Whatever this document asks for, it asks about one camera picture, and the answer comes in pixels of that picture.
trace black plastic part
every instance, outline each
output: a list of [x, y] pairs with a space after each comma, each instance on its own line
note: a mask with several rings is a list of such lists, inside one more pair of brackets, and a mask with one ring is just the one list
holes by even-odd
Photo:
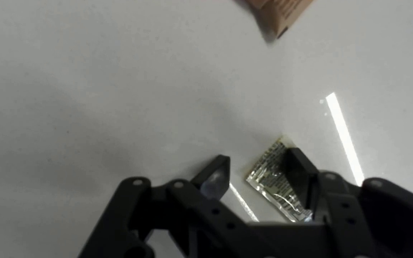
[[124, 181], [81, 258], [153, 258], [154, 230], [167, 230], [190, 258], [413, 258], [413, 194], [384, 180], [363, 188], [319, 172], [299, 149], [283, 174], [315, 221], [249, 225], [220, 200], [230, 185], [230, 159], [219, 157], [191, 182], [151, 188]]

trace brown cardboard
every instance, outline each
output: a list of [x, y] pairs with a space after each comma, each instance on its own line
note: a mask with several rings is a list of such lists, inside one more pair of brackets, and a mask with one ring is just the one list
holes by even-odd
[[247, 0], [265, 26], [280, 38], [303, 15], [313, 0]]

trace white table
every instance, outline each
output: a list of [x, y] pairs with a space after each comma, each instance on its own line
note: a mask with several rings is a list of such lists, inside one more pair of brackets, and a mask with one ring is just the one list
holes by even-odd
[[77, 257], [121, 180], [217, 154], [260, 205], [282, 134], [349, 177], [330, 94], [366, 175], [413, 191], [413, 2], [318, 0], [269, 45], [233, 0], [0, 0], [0, 257]]

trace small packet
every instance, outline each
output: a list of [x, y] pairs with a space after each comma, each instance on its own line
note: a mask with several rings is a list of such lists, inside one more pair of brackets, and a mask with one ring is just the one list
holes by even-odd
[[259, 19], [276, 38], [303, 15], [313, 0], [247, 0]]
[[313, 213], [305, 210], [289, 180], [282, 172], [286, 139], [277, 141], [254, 165], [247, 182], [272, 202], [289, 221], [306, 223]]

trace silver wrapper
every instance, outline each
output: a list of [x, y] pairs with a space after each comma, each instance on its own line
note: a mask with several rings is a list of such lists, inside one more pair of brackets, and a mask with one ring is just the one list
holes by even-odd
[[277, 141], [256, 164], [247, 182], [272, 202], [289, 221], [306, 223], [312, 211], [303, 208], [289, 180], [282, 172], [286, 139]]

